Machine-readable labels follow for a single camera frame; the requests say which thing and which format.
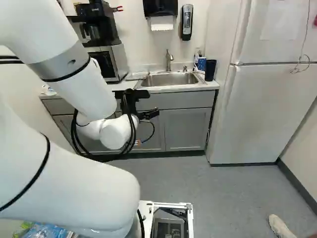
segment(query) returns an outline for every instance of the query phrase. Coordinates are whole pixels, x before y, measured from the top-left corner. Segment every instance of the gray carpet floor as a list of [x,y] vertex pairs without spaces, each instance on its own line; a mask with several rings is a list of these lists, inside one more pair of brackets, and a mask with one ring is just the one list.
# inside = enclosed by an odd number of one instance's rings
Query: gray carpet floor
[[276,166],[211,168],[205,156],[111,162],[136,176],[141,199],[192,202],[195,238],[275,238],[269,214],[299,237],[317,217]]

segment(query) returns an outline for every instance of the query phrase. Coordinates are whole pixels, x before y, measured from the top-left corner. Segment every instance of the baseboard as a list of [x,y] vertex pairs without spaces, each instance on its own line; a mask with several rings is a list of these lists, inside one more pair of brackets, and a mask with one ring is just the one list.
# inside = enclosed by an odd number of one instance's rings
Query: baseboard
[[247,167],[247,166],[267,166],[276,165],[275,162],[265,163],[238,163],[238,164],[210,164],[211,167]]
[[[128,159],[147,159],[147,158],[164,158],[164,157],[185,157],[185,156],[201,156],[205,155],[203,150],[190,151],[170,151],[170,152],[152,152],[152,153],[129,153],[124,156],[123,160]],[[96,155],[97,159],[107,161],[112,160],[114,155]]]
[[299,192],[299,194],[303,197],[303,199],[310,206],[312,211],[317,215],[317,202],[310,195],[310,193],[305,189],[302,183],[296,178],[296,176],[289,170],[289,168],[284,164],[284,162],[278,158],[276,160],[276,164],[281,170],[281,172],[286,176],[286,178],[290,181],[290,183],[295,187],[295,189]]

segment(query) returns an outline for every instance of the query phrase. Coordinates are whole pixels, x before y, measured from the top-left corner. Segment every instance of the wire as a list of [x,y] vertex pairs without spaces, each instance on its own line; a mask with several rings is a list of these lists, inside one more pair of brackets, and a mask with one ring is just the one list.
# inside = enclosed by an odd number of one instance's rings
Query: wire
[[160,210],[160,208],[156,209],[154,212],[153,212],[153,216],[155,215],[156,212],[158,212]]
[[0,64],[24,64],[20,60],[1,60]]
[[19,60],[17,56],[0,56],[0,60]]
[[[128,103],[127,103],[127,99],[126,99],[126,94],[124,93],[123,94],[123,102],[124,102],[124,104],[127,106],[128,105]],[[128,115],[128,119],[129,119],[129,122],[130,122],[130,127],[131,127],[131,136],[130,136],[130,138],[133,138],[132,139],[132,141],[130,141],[130,148],[127,150],[127,152],[126,152],[126,154],[127,153],[129,153],[131,150],[132,150],[132,148],[133,148],[133,146],[134,146],[134,144],[135,144],[135,140],[136,140],[136,129],[135,129],[135,125],[134,125],[134,122],[133,122],[133,119],[132,119],[132,116],[131,116],[131,114],[130,114],[130,110],[129,110],[129,107],[127,106],[127,108],[126,108],[126,110],[127,110],[127,115]]]
[[[308,14],[307,14],[307,21],[306,21],[306,31],[305,31],[305,37],[304,37],[304,40],[303,40],[303,43],[302,43],[301,54],[300,54],[300,56],[298,58],[297,64],[295,65],[295,67],[293,69],[291,69],[290,73],[301,73],[301,72],[306,71],[311,66],[311,58],[308,55],[303,54],[304,46],[305,46],[306,39],[307,39],[307,34],[308,34],[308,25],[309,25],[309,16],[310,16],[310,14],[311,14],[311,0],[308,0]],[[303,63],[302,62],[302,57],[303,56],[305,56],[308,59],[308,66],[306,68],[300,70],[298,68],[298,66]]]
[[145,238],[143,218],[139,209],[138,209],[138,217],[139,217],[140,226],[141,226],[141,238]]
[[135,144],[135,140],[136,140],[136,128],[135,128],[135,125],[134,125],[134,122],[133,122],[133,119],[132,119],[132,115],[130,113],[130,109],[129,109],[129,106],[128,106],[128,103],[127,103],[127,99],[126,99],[126,94],[125,93],[123,94],[123,107],[124,107],[125,111],[127,112],[127,116],[128,116],[129,123],[130,123],[130,128],[131,128],[131,135],[130,135],[129,140],[125,143],[123,150],[119,154],[115,155],[110,160],[109,159],[108,160],[97,159],[81,143],[81,141],[80,141],[80,139],[78,137],[77,126],[76,126],[77,125],[78,110],[75,109],[74,115],[73,115],[73,120],[72,120],[72,123],[71,123],[70,134],[71,134],[71,140],[72,140],[72,143],[74,145],[75,151],[76,151],[76,153],[78,155],[84,156],[84,157],[86,157],[88,159],[91,159],[91,160],[94,160],[94,161],[105,163],[105,162],[110,162],[110,161],[122,159],[123,155],[128,154],[132,150],[132,148],[133,148],[133,146]]
[[36,182],[36,180],[39,178],[39,176],[42,174],[43,169],[45,168],[48,159],[50,157],[50,151],[51,151],[51,143],[50,140],[47,138],[47,136],[45,136],[44,134],[42,134],[45,137],[46,140],[46,153],[45,156],[43,158],[43,161],[39,167],[39,169],[37,170],[37,172],[35,173],[35,175],[33,176],[33,178],[26,184],[26,186],[15,196],[13,197],[9,202],[7,202],[6,204],[4,204],[3,206],[0,207],[0,213],[10,207],[12,204],[14,204],[16,201],[18,201]]
[[150,124],[152,125],[152,127],[153,127],[152,134],[151,134],[147,139],[141,140],[141,144],[143,144],[143,143],[149,141],[149,140],[153,137],[153,135],[154,135],[154,133],[155,133],[155,126],[154,126],[153,122],[151,122],[151,121],[149,121],[149,120],[141,120],[140,122],[150,123]]

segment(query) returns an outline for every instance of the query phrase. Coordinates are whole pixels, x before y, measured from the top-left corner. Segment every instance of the plastic bag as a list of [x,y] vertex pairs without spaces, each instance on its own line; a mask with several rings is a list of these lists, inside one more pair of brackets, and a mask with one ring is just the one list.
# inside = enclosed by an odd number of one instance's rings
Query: plastic bag
[[13,233],[12,238],[22,238],[22,236],[25,235],[33,225],[33,222],[23,222],[20,229]]
[[22,238],[66,238],[67,230],[51,224],[35,223]]

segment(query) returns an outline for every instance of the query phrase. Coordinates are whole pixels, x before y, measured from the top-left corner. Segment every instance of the white wall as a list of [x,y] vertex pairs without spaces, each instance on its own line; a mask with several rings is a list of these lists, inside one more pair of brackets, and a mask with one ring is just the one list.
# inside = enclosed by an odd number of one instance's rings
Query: white wall
[[[123,42],[130,68],[144,64],[165,65],[166,49],[174,56],[174,62],[192,62],[196,47],[204,48],[208,6],[210,0],[178,0],[179,14],[174,30],[152,32],[145,19],[142,0],[108,0],[111,7],[123,6],[123,12],[114,14],[119,37]],[[194,5],[193,34],[189,42],[178,36],[181,19],[180,10],[184,4]]]
[[317,201],[317,99],[281,159]]
[[[1,46],[0,55],[12,53]],[[23,64],[0,65],[0,93],[15,113],[51,141],[72,151],[72,147],[39,99],[42,85],[39,77]]]

